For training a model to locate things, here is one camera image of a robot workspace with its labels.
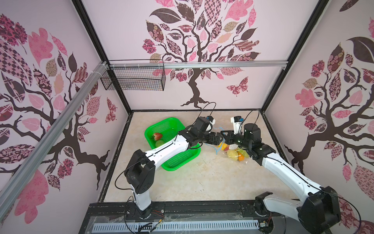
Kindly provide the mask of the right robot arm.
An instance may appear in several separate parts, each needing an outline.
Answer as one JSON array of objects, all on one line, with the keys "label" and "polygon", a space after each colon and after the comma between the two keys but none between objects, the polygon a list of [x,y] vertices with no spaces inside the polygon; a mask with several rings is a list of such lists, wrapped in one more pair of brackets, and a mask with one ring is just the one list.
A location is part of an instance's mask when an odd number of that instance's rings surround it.
[{"label": "right robot arm", "polygon": [[272,147],[264,144],[256,124],[221,131],[221,134],[226,144],[235,144],[245,150],[252,160],[272,172],[297,196],[297,200],[284,199],[272,192],[264,192],[255,198],[258,215],[282,214],[299,221],[311,234],[322,234],[342,221],[340,201],[343,198],[330,186],[322,187],[307,178]]}]

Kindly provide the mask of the green plastic basket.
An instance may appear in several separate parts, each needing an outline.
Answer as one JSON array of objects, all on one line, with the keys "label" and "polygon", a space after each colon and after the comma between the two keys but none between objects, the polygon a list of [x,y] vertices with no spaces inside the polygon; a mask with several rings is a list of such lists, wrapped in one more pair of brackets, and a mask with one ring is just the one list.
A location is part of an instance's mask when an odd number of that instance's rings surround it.
[{"label": "green plastic basket", "polygon": [[[161,133],[163,137],[160,139],[167,143],[168,141],[174,139],[180,130],[185,129],[184,124],[177,118],[167,118],[160,121],[145,130],[144,136],[150,145],[151,149],[156,148],[155,143],[152,139],[154,133]],[[192,161],[198,157],[201,153],[201,148],[189,149],[185,152],[179,153],[162,164],[162,167],[166,171],[175,171],[180,167],[184,166],[186,163]]]}]

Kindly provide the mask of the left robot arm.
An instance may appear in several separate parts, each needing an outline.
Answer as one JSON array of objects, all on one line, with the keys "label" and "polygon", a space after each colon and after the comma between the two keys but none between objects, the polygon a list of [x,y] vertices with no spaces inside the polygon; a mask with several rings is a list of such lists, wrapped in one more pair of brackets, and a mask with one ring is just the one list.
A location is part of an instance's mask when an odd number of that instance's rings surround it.
[{"label": "left robot arm", "polygon": [[224,138],[221,133],[213,132],[215,119],[212,116],[198,117],[192,125],[180,130],[174,138],[156,147],[143,152],[137,150],[133,153],[126,169],[121,176],[126,178],[132,191],[135,211],[141,219],[146,219],[152,213],[152,199],[149,189],[152,187],[156,170],[174,156],[188,150],[196,150],[204,143],[218,146]]}]

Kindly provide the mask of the clear zip top bag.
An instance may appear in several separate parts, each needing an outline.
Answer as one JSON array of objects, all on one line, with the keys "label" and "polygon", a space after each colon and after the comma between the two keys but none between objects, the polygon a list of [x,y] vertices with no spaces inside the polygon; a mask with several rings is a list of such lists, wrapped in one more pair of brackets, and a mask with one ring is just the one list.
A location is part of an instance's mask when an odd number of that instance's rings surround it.
[{"label": "clear zip top bag", "polygon": [[[213,128],[213,130],[215,132],[219,132],[219,133],[221,133],[221,131],[224,131],[224,129],[222,127],[220,127],[220,128]],[[212,150],[212,152],[216,156],[221,157],[221,158],[227,158],[227,159],[229,159],[229,157],[227,155],[227,151],[228,150],[235,150],[235,151],[238,152],[238,154],[242,154],[245,157],[244,161],[236,161],[236,162],[247,163],[248,160],[249,160],[249,158],[250,158],[250,156],[248,155],[246,149],[243,146],[238,146],[236,144],[228,145],[228,144],[225,143],[225,140],[223,140],[223,142],[220,145],[210,145],[210,144],[204,143],[204,146],[207,146],[209,149]]]}]

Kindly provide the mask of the beige potato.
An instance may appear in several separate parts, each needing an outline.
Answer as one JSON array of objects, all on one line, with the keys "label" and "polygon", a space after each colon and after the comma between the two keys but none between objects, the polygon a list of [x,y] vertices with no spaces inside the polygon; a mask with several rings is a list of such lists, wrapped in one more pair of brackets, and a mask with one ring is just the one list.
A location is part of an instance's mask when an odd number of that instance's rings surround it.
[{"label": "beige potato", "polygon": [[235,150],[228,150],[227,155],[229,159],[238,161],[238,157],[240,156],[237,151]]}]

